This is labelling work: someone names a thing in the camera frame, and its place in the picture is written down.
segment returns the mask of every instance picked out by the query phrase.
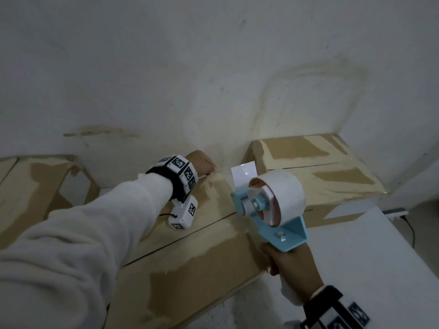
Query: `black cable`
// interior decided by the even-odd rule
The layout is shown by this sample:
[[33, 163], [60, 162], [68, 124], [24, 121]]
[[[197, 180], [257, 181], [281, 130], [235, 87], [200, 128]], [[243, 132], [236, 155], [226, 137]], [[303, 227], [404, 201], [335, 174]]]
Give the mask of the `black cable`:
[[412, 230], [412, 233], [413, 233], [412, 248], [414, 249], [414, 241], [415, 241], [414, 229], [413, 229], [413, 227], [411, 226], [411, 224], [409, 223], [409, 221], [407, 220], [406, 216], [401, 216], [401, 218], [402, 218], [407, 224], [409, 224], [409, 227], [410, 227], [411, 230]]
[[158, 215], [159, 217], [160, 216], [172, 216], [172, 217], [174, 217], [174, 218], [177, 218], [177, 215], [173, 215], [173, 214], [161, 214], [161, 215]]

